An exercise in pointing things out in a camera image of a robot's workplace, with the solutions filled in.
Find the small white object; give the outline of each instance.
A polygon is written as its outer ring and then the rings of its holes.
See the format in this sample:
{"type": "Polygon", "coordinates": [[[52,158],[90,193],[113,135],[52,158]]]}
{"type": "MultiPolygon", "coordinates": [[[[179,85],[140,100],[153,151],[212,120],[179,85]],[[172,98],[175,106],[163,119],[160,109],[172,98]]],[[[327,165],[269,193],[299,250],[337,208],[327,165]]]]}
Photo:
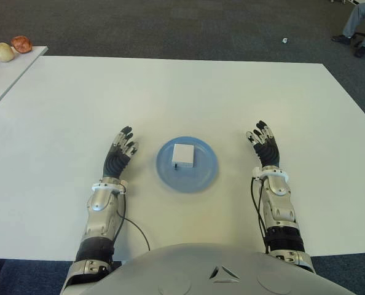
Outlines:
{"type": "Polygon", "coordinates": [[[194,146],[191,144],[176,143],[173,149],[171,163],[173,167],[192,168],[194,166],[194,146]]]}

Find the black cable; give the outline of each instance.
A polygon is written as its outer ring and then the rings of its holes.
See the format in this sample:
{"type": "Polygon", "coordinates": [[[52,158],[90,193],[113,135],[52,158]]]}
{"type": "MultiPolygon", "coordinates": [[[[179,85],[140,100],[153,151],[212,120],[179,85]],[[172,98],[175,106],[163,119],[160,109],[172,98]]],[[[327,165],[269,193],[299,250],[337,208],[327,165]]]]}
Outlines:
{"type": "Polygon", "coordinates": [[[120,222],[120,226],[119,229],[117,229],[116,235],[113,238],[113,243],[116,242],[117,237],[121,231],[122,225],[124,224],[124,220],[125,220],[125,214],[127,213],[127,199],[125,198],[125,194],[124,194],[124,212],[122,213],[122,219],[120,222]]]}
{"type": "Polygon", "coordinates": [[[268,246],[268,244],[265,240],[265,238],[266,238],[266,229],[265,228],[266,227],[264,225],[262,215],[261,215],[261,212],[260,212],[260,207],[261,207],[260,201],[261,201],[261,198],[262,198],[263,181],[262,181],[262,186],[261,186],[261,190],[260,190],[259,207],[258,207],[256,205],[256,201],[255,201],[255,198],[254,198],[254,192],[253,192],[254,180],[255,180],[255,178],[252,177],[252,179],[251,179],[251,197],[252,197],[252,201],[254,203],[255,209],[256,209],[257,218],[258,218],[258,221],[259,221],[259,229],[261,230],[261,235],[262,235],[263,243],[264,243],[264,246],[265,246],[265,253],[268,254],[269,253],[269,246],[268,246]]]}
{"type": "Polygon", "coordinates": [[[134,223],[132,220],[128,219],[125,215],[126,215],[126,212],[127,212],[127,198],[125,196],[125,194],[123,195],[123,200],[124,200],[124,212],[123,214],[121,215],[119,213],[119,211],[117,210],[117,214],[121,217],[121,223],[120,223],[120,226],[119,228],[117,229],[117,232],[116,232],[116,235],[114,236],[114,239],[113,239],[113,242],[115,243],[116,240],[117,240],[117,237],[118,235],[120,234],[120,231],[121,231],[121,228],[122,228],[122,224],[124,223],[124,221],[128,221],[130,223],[132,223],[140,232],[141,234],[143,235],[144,239],[146,240],[146,243],[147,243],[147,248],[148,248],[148,251],[151,251],[151,247],[150,247],[150,243],[148,242],[148,239],[146,237],[146,235],[144,234],[144,232],[141,230],[141,228],[136,224],[134,223]]]}
{"type": "Polygon", "coordinates": [[[136,228],[137,228],[137,229],[141,232],[141,234],[143,235],[144,239],[146,240],[148,251],[151,251],[151,249],[150,249],[150,244],[149,244],[149,242],[148,242],[148,240],[147,240],[147,237],[146,237],[146,235],[144,234],[144,232],[140,229],[140,227],[139,227],[136,223],[134,223],[132,220],[130,220],[130,219],[126,218],[126,217],[121,216],[121,215],[120,215],[120,213],[118,212],[118,210],[117,210],[117,214],[118,214],[121,218],[124,218],[126,221],[128,221],[128,222],[132,223],[134,226],[136,226],[136,228]]]}

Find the robotic arm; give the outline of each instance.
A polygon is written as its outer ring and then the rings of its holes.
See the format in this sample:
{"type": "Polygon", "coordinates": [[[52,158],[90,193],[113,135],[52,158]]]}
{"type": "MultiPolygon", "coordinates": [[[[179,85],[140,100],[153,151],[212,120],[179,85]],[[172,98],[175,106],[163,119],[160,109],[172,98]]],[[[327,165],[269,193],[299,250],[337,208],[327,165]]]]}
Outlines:
{"type": "Polygon", "coordinates": [[[138,150],[138,143],[128,143],[131,131],[127,126],[117,134],[104,161],[103,177],[92,186],[85,232],[61,293],[70,285],[96,282],[112,272],[114,243],[123,223],[117,212],[118,196],[125,198],[127,190],[127,183],[119,179],[138,150]]]}
{"type": "Polygon", "coordinates": [[[253,181],[260,183],[259,205],[256,211],[259,226],[264,228],[266,252],[270,255],[315,273],[311,257],[305,252],[296,214],[290,201],[291,190],[288,175],[280,169],[280,152],[271,129],[263,121],[256,127],[260,130],[247,132],[246,137],[259,156],[262,168],[253,170],[253,181]],[[264,224],[260,205],[263,203],[264,224]]]}
{"type": "Polygon", "coordinates": [[[262,168],[253,170],[251,193],[258,183],[259,205],[254,205],[270,255],[231,245],[186,243],[149,251],[113,271],[114,242],[125,219],[117,211],[117,198],[125,200],[127,187],[120,174],[138,149],[137,143],[128,143],[131,128],[125,127],[106,156],[102,179],[92,187],[85,232],[61,294],[352,294],[304,270],[315,272],[290,202],[288,175],[280,169],[271,130],[263,121],[257,127],[246,133],[262,162],[262,168]]]}

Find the table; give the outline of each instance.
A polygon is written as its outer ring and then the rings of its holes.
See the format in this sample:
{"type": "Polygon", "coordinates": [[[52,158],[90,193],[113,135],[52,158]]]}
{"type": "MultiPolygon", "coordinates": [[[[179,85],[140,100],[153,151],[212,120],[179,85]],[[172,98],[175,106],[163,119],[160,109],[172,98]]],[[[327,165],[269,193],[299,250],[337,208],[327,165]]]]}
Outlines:
{"type": "Polygon", "coordinates": [[[46,46],[34,46],[32,51],[26,54],[18,53],[13,47],[12,49],[15,58],[8,63],[0,62],[0,100],[33,62],[47,51],[46,46]]]}
{"type": "MultiPolygon", "coordinates": [[[[127,217],[152,248],[263,251],[248,193],[259,161],[245,138],[259,119],[277,138],[307,252],[365,252],[365,114],[323,65],[39,57],[0,102],[0,258],[74,259],[91,185],[126,125],[140,143],[122,174],[127,217]],[[177,136],[218,157],[203,192],[177,193],[157,176],[157,152],[177,136]]],[[[124,225],[114,259],[145,251],[124,225]]]]}

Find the potato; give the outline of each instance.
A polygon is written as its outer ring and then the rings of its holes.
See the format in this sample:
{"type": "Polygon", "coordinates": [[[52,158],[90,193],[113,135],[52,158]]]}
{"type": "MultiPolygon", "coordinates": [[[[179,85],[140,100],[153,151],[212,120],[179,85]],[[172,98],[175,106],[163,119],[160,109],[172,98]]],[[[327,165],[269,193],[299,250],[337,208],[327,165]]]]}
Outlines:
{"type": "Polygon", "coordinates": [[[27,53],[33,49],[31,41],[26,36],[16,36],[10,43],[20,53],[27,53]]]}
{"type": "Polygon", "coordinates": [[[13,53],[12,48],[6,43],[0,43],[0,61],[7,62],[14,58],[15,54],[13,53]]]}

